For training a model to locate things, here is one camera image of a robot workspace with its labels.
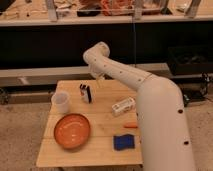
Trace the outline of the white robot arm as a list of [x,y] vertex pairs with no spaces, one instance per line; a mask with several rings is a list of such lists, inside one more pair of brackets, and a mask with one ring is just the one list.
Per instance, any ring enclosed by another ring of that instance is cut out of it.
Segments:
[[93,77],[108,75],[136,91],[143,171],[196,171],[180,88],[171,80],[109,58],[106,43],[86,50]]

